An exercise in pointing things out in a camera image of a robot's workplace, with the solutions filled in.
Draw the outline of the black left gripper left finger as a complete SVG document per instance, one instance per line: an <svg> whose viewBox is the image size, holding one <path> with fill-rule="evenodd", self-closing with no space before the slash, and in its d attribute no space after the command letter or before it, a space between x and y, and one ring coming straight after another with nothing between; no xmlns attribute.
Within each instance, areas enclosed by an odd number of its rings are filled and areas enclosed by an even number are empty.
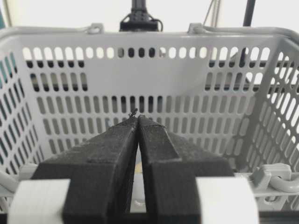
<svg viewBox="0 0 299 224"><path fill-rule="evenodd" d="M106 224L129 211L137 151L136 117L40 163L21 181L9 224Z"/></svg>

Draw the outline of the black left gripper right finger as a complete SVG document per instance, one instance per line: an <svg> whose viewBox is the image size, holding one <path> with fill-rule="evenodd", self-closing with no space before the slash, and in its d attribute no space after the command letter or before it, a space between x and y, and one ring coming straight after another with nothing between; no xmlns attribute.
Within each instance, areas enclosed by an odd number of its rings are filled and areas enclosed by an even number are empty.
<svg viewBox="0 0 299 224"><path fill-rule="evenodd" d="M146 209L159 224L199 224L196 177L232 177L228 161L138 117Z"/></svg>

